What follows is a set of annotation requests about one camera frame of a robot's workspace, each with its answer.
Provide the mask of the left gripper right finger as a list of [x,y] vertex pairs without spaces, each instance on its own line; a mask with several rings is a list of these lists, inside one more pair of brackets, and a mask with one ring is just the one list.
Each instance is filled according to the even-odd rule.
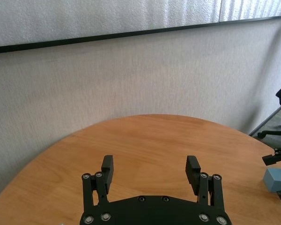
[[197,196],[197,203],[208,205],[208,197],[210,197],[211,206],[224,206],[221,175],[209,176],[202,172],[195,156],[187,156],[185,173],[194,194]]

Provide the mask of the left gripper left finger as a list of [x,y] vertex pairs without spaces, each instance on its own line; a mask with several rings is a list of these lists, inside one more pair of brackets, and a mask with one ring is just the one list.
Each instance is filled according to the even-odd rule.
[[106,204],[108,202],[107,195],[110,190],[113,172],[113,155],[106,155],[101,165],[101,171],[96,172],[95,175],[85,173],[81,176],[83,206],[94,206],[94,191],[96,191],[98,195],[98,204]]

